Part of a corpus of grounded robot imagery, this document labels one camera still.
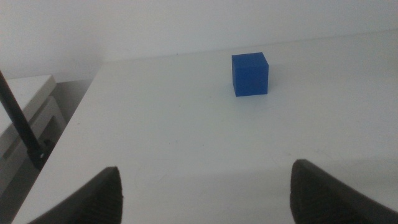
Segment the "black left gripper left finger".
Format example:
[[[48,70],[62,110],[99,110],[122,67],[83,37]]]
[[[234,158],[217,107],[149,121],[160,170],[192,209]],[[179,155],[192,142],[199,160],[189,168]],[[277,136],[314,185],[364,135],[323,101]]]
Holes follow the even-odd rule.
[[[36,224],[119,224],[123,189],[117,167],[107,167],[58,205],[32,220]]]

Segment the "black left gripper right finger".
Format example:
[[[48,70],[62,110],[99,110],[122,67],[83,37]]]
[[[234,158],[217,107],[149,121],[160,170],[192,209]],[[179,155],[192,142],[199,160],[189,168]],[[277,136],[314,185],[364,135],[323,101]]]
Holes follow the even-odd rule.
[[[397,212],[306,159],[293,163],[290,210],[295,223],[397,223]]]

